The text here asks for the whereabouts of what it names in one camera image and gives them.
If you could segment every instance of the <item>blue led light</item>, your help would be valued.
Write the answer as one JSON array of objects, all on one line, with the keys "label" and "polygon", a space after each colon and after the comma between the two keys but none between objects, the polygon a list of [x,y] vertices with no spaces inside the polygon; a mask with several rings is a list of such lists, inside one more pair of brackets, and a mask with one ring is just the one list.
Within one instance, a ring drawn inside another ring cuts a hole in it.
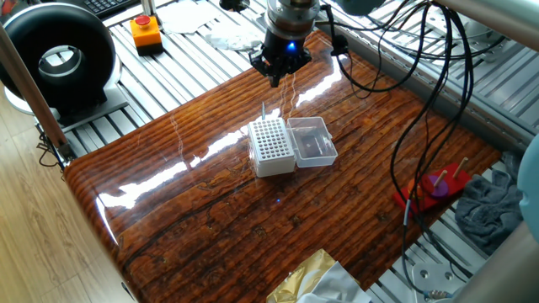
[{"label": "blue led light", "polygon": [[287,47],[286,47],[287,50],[289,51],[296,51],[296,44],[294,44],[294,42],[291,42]]}]

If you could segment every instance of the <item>black cable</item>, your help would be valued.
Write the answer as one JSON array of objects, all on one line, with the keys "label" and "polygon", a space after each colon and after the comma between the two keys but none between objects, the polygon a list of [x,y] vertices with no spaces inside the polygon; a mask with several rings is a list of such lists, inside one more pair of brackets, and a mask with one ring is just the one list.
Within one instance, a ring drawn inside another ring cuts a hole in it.
[{"label": "black cable", "polygon": [[[352,61],[352,56],[350,55],[350,53],[347,53],[347,56],[350,59],[350,75],[354,75],[354,73],[353,73],[353,71],[354,71],[354,62]],[[374,78],[374,81],[372,83],[372,87],[375,87],[376,84],[378,83],[378,80],[380,79],[380,74],[382,73],[381,72],[381,70],[382,70],[381,65],[382,65],[382,59],[380,58],[380,63],[378,64],[378,67],[379,67],[378,72],[376,73],[376,77]],[[350,86],[352,88],[352,93],[359,100],[365,100],[365,99],[369,98],[372,95],[372,92],[369,92],[365,97],[358,96],[357,92],[355,91],[355,85],[351,81],[350,81]]]},{"label": "black cable", "polygon": [[[374,18],[372,18],[371,16],[365,16],[367,19],[369,19],[369,21],[371,21],[373,24],[376,24],[376,25],[380,25],[382,24],[379,20],[376,20]],[[395,33],[401,33],[401,34],[405,34],[405,35],[408,35],[408,36],[412,36],[412,37],[419,37],[418,34],[415,34],[415,33],[412,33],[408,30],[404,30],[403,29],[403,24],[401,24],[398,28],[393,28],[392,26],[390,27],[386,27],[385,28],[386,31],[388,32],[395,32]],[[473,35],[473,36],[469,36],[468,39],[471,39],[471,38],[476,38],[476,37],[481,37],[481,36],[485,36],[485,35],[488,35],[488,34],[492,34],[494,31],[492,29],[490,30],[487,30],[481,34],[476,34],[476,35]],[[432,40],[438,40],[439,38],[435,38],[435,37],[425,37],[426,39],[432,39]]]},{"label": "black cable", "polygon": [[464,282],[464,283],[467,283],[467,281],[463,278],[461,278],[458,274],[456,274],[455,272],[455,269],[453,269],[453,263],[449,262],[449,268],[451,268],[451,272],[453,273],[453,275],[459,279],[460,281]]},{"label": "black cable", "polygon": [[[422,29],[421,29],[421,37],[419,38],[418,55],[416,56],[413,65],[410,67],[410,70],[408,71],[406,76],[404,76],[404,78],[401,81],[399,81],[396,84],[390,86],[389,88],[368,88],[368,87],[366,87],[366,86],[364,86],[362,84],[359,84],[356,80],[354,80],[354,78],[351,75],[349,75],[348,72],[346,71],[346,69],[344,68],[343,63],[341,62],[341,60],[337,57],[337,62],[339,64],[340,70],[343,73],[343,75],[347,79],[349,79],[358,88],[361,88],[363,90],[366,90],[367,92],[373,92],[373,93],[389,92],[389,91],[403,85],[403,83],[405,83],[407,80],[409,80],[409,78],[411,78],[411,76],[414,74],[415,69],[417,68],[417,66],[419,64],[419,60],[420,60],[420,57],[421,57],[421,50],[423,49],[423,44],[424,44],[425,25],[426,25],[426,22],[427,22],[426,17],[427,17],[427,13],[429,11],[430,4],[429,3],[423,3],[423,4],[420,4],[420,6],[422,6],[422,7],[424,6],[425,9],[424,9],[424,13],[423,13],[423,19],[421,21],[423,26],[422,26]],[[330,19],[330,21],[329,21],[330,25],[329,26],[330,26],[331,31],[332,31],[332,36],[334,36],[334,25],[333,25],[334,19],[333,19],[333,15],[330,12],[331,11],[329,10],[329,13],[328,13],[328,18]]]},{"label": "black cable", "polygon": [[[389,24],[389,28],[385,28],[384,30],[386,32],[402,32],[403,31],[403,27],[404,25],[421,9],[422,5],[426,4],[427,1],[423,1],[421,3],[416,3],[415,5],[413,5],[411,8],[409,8],[406,12],[404,12],[399,18],[397,18],[392,24]],[[404,21],[395,29],[393,29],[392,27],[397,24],[397,22],[402,18],[406,16],[406,18],[404,19]],[[373,18],[371,17],[368,17],[367,18],[372,22]]]},{"label": "black cable", "polygon": [[[492,50],[494,47],[502,44],[502,42],[504,42],[505,40],[505,37],[500,37],[499,39],[497,39],[492,45],[489,45],[488,47],[482,49],[482,50],[477,50],[477,51],[474,51],[472,53],[472,57],[477,57],[477,56],[480,56],[480,55],[483,55],[487,52],[489,52],[490,50]],[[413,50],[413,49],[410,49],[408,47],[404,47],[404,46],[401,46],[401,45],[398,45],[396,43],[393,43],[389,40],[385,40],[387,43],[397,47],[398,49],[402,50],[402,51],[406,51],[408,52],[410,55],[413,55],[414,52],[416,50]],[[431,53],[422,53],[421,55],[422,58],[424,59],[427,59],[427,60],[433,60],[433,61],[436,61],[436,60],[445,60],[445,58],[443,58],[443,55],[436,55],[436,54],[431,54]],[[464,55],[456,55],[456,56],[452,56],[451,57],[451,60],[454,61],[454,60],[463,60],[463,59],[466,59],[466,57]]]},{"label": "black cable", "polygon": [[408,3],[410,2],[411,0],[404,0],[401,5],[398,6],[397,10],[395,10],[395,13],[393,13],[392,17],[386,21],[386,23],[384,24],[380,24],[378,26],[376,26],[375,28],[364,28],[364,29],[356,29],[358,31],[375,31],[375,30],[379,30],[379,29],[385,29],[386,26],[388,26],[389,24],[391,24],[393,22],[393,20],[397,17],[398,13],[400,13],[400,11],[406,6],[408,5]]},{"label": "black cable", "polygon": [[[461,35],[463,37],[466,37],[466,33],[464,31],[464,28],[462,26],[462,22],[460,20],[460,18],[458,17],[458,15],[453,12],[453,11],[450,11],[448,10],[447,8],[445,8],[446,12],[449,12],[449,14],[451,15],[451,19],[453,20],[453,22],[455,22],[457,28],[459,29],[459,32],[461,33]],[[465,52],[468,54],[467,56],[467,60],[466,60],[466,66],[465,66],[465,69],[467,70],[466,72],[466,76],[465,76],[465,85],[464,85],[464,88],[463,88],[463,98],[462,98],[462,103],[461,103],[461,107],[459,109],[459,112],[457,113],[457,115],[450,121],[450,123],[448,123],[444,129],[442,129],[440,131],[440,133],[438,135],[440,135],[441,133],[443,133],[447,127],[449,127],[449,125],[453,124],[450,132],[448,133],[448,135],[446,136],[446,138],[442,141],[442,143],[439,145],[439,147],[436,149],[435,153],[433,154],[433,156],[431,157],[431,159],[428,161],[425,169],[422,171],[422,175],[426,172],[426,170],[428,169],[428,167],[430,166],[430,164],[432,163],[432,161],[434,160],[435,156],[438,154],[438,152],[440,151],[440,149],[443,147],[443,145],[447,142],[447,140],[449,139],[449,137],[451,136],[452,132],[454,131],[454,129],[456,128],[456,125],[457,125],[457,122],[458,120],[460,120],[460,118],[462,117],[462,114],[464,112],[464,109],[466,108],[466,105],[468,104],[471,96],[472,96],[472,89],[473,89],[473,67],[472,67],[472,58],[469,56],[469,54],[471,53],[470,51],[470,48],[469,48],[469,44],[467,43],[467,40],[464,40],[464,45],[465,45]],[[438,243],[438,241],[436,240],[436,238],[434,237],[434,234],[432,233],[432,231],[428,228],[425,228],[424,226],[424,223],[422,222],[422,220],[419,220],[419,224],[421,225],[422,229],[424,229],[424,232],[427,234],[427,236],[430,238],[430,240],[432,241],[433,245],[435,246],[435,248],[437,250],[439,250],[439,252],[445,257],[445,258],[448,258],[448,260],[450,260],[450,262],[453,262],[455,263],[455,265],[467,276],[467,277],[471,277],[471,273],[469,273],[469,271],[467,271],[465,268],[463,268],[459,263],[456,263],[453,258],[445,251],[445,249],[443,249],[443,247],[441,247],[441,245]]]},{"label": "black cable", "polygon": [[[63,172],[64,172],[65,167],[61,162],[60,155],[56,151],[56,148],[52,145],[51,140],[46,136],[45,132],[43,132],[40,129],[39,125],[36,125],[35,128],[40,133],[40,143],[38,143],[38,145],[35,148],[41,149],[43,151],[43,154],[41,155],[40,160],[39,160],[40,165],[44,167],[55,167],[57,165],[60,168],[60,171],[62,173],[62,180],[63,180]],[[47,152],[51,153],[55,157],[56,159],[55,164],[43,163],[43,158],[45,157]]]},{"label": "black cable", "polygon": [[[446,22],[448,23],[448,26],[447,26],[448,29],[451,29],[451,21],[452,20],[456,24],[462,25],[462,23],[460,22],[460,19],[458,19],[458,16],[455,13],[452,13],[452,11],[448,10],[447,8],[441,7],[437,3],[433,3],[433,4],[435,6],[437,6],[437,7],[442,8],[442,11],[444,12],[444,15],[446,16]],[[353,83],[355,86],[357,86],[357,87],[359,87],[361,89],[364,89],[364,90],[366,90],[366,91],[368,91],[370,93],[372,93],[372,92],[381,93],[381,92],[386,92],[386,91],[389,91],[391,89],[394,89],[394,88],[398,87],[399,85],[401,85],[403,82],[407,81],[413,75],[414,69],[417,67],[417,64],[419,63],[419,58],[421,57],[421,53],[422,53],[422,49],[423,49],[424,35],[425,35],[425,31],[426,31],[426,17],[427,17],[428,9],[430,7],[430,3],[420,4],[418,6],[418,8],[416,7],[414,9],[414,11],[419,11],[419,9],[421,9],[422,7],[424,7],[424,15],[423,15],[422,22],[421,22],[421,35],[419,36],[419,44],[420,44],[420,46],[419,46],[419,48],[417,50],[416,61],[414,62],[413,66],[410,69],[410,72],[407,74],[407,76],[403,80],[401,80],[401,82],[399,82],[397,85],[391,86],[389,88],[384,88],[384,89],[366,88],[365,86],[360,85],[359,83],[357,83],[352,78],[351,75],[348,75],[348,73],[344,69],[344,66],[342,65],[342,62],[340,61],[339,58],[337,58],[338,62],[339,62],[339,67],[341,69],[341,72],[350,80],[351,83]],[[329,19],[329,24],[330,24],[330,29],[331,29],[332,40],[335,41],[335,39],[334,39],[335,38],[334,17],[333,17],[333,15],[331,13],[331,8],[330,7],[329,8],[325,7],[324,9],[326,9],[327,12],[328,12],[328,19]],[[462,113],[463,113],[464,109],[466,108],[466,105],[469,102],[469,99],[472,96],[472,85],[473,85],[473,74],[472,74],[473,65],[472,65],[472,57],[471,57],[472,52],[470,51],[469,44],[467,43],[466,34],[463,32],[463,27],[457,25],[457,28],[459,29],[459,32],[462,34],[462,37],[463,37],[463,39],[465,41],[464,42],[464,44],[465,44],[465,79],[464,79],[464,86],[463,86],[463,90],[462,90],[461,107],[459,108],[459,112],[455,115],[455,117],[453,117],[453,119],[451,119],[451,121],[448,122],[447,125],[444,126],[444,128],[441,131],[438,132],[438,134],[436,134],[436,136],[433,138],[433,140],[431,142],[429,142],[428,141],[429,138],[427,138],[428,144],[425,147],[424,153],[423,153],[423,155],[422,155],[422,157],[421,157],[421,159],[419,161],[419,165],[418,165],[418,167],[416,169],[416,174],[414,175],[415,181],[414,181],[413,190],[414,190],[414,193],[416,193],[416,195],[415,195],[416,204],[419,203],[419,201],[417,199],[417,182],[420,180],[420,178],[418,178],[418,177],[422,177],[426,173],[426,171],[430,167],[430,164],[434,161],[435,157],[440,152],[440,149],[448,141],[448,139],[450,138],[452,132],[456,128],[458,121],[462,117]],[[399,138],[398,144],[395,147],[395,150],[394,150],[393,155],[392,155],[392,162],[391,162],[391,168],[390,168],[391,175],[392,175],[392,181],[393,181],[397,191],[402,196],[403,200],[406,200],[406,199],[403,196],[403,193],[401,192],[401,190],[400,190],[400,188],[398,186],[397,180],[395,178],[395,175],[394,175],[394,165],[395,165],[395,160],[396,160],[396,156],[397,156],[397,153],[398,153],[398,149],[399,149],[400,145],[402,144],[402,142],[403,142],[404,138],[406,137],[406,135],[409,133],[411,128],[414,127],[415,124],[417,124],[417,122],[421,119],[423,114],[425,114],[425,118],[428,119],[428,117],[426,117],[426,113],[428,113],[428,111],[432,107],[434,101],[439,96],[441,88],[443,88],[443,86],[444,86],[444,84],[446,82],[447,76],[448,76],[448,70],[449,70],[449,65],[450,65],[450,61],[451,61],[451,49],[452,49],[452,32],[448,34],[448,37],[446,37],[446,53],[445,53],[446,62],[444,64],[444,68],[442,68],[442,73],[440,74],[440,79],[439,79],[438,83],[436,83],[435,89],[433,90],[433,93],[431,94],[430,99],[425,103],[425,106],[422,108],[422,110],[419,113],[418,117],[413,121],[412,124],[410,124],[408,126],[407,130],[403,133],[401,138]],[[427,159],[426,155],[428,153],[428,150],[436,142],[436,140],[442,134],[444,134],[446,132],[446,130],[448,128],[450,128],[450,131],[448,132],[448,134],[446,135],[444,140],[442,140],[442,142],[435,149],[435,152],[432,154],[432,156],[428,159],[428,161],[426,161],[426,159]],[[408,219],[408,212],[409,211],[410,211],[410,209],[407,208],[407,212],[405,214],[405,218],[406,218],[405,220]],[[429,238],[428,241],[432,243],[432,245],[435,247],[435,249],[437,251],[439,251],[439,253],[444,258],[447,258],[451,263],[454,263],[464,274],[466,274],[467,276],[469,274],[471,274],[471,273],[467,272],[467,270],[465,268],[463,268],[456,260],[454,260],[453,257],[441,246],[441,244],[436,239],[434,233],[425,225],[423,215],[420,212],[418,212],[418,214],[416,214],[415,211],[413,211],[413,210],[412,210],[412,214],[414,216],[414,219],[419,223],[419,226],[423,230],[424,234]],[[421,291],[417,286],[415,286],[412,283],[411,279],[409,278],[407,269],[406,269],[405,249],[406,249],[406,235],[407,235],[407,231],[408,231],[408,227],[406,226],[406,224],[405,224],[405,227],[403,228],[403,266],[404,266],[404,269],[405,269],[405,275],[407,276],[408,283],[415,290],[420,291],[421,293],[424,293],[423,291]]]}]

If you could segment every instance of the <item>keyboard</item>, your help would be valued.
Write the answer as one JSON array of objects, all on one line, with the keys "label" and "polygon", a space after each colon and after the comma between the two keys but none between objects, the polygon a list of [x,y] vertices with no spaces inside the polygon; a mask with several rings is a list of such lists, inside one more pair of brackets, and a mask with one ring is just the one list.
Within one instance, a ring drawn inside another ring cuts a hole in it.
[{"label": "keyboard", "polygon": [[141,0],[55,0],[59,3],[69,3],[84,8],[100,19],[106,19],[127,8],[140,5]]},{"label": "keyboard", "polygon": [[101,18],[101,15],[107,11],[118,11],[117,8],[124,7],[124,5],[121,5],[122,3],[132,2],[133,1],[129,0],[85,0],[84,5]]}]

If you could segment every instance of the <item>wooden floor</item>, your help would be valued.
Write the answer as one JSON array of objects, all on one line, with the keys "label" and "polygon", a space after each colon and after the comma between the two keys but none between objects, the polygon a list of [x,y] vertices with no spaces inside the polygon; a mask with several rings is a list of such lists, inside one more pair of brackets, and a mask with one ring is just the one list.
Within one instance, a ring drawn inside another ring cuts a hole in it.
[{"label": "wooden floor", "polygon": [[33,118],[0,88],[0,301],[133,302],[59,168],[38,163]]}]

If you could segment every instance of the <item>clear plastic box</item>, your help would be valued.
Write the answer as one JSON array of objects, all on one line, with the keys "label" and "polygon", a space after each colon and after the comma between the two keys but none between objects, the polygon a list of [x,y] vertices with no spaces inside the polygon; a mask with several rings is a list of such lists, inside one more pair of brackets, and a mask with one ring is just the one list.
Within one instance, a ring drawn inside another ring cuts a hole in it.
[{"label": "clear plastic box", "polygon": [[338,153],[321,117],[290,118],[286,129],[298,167],[320,167],[334,163]]}]

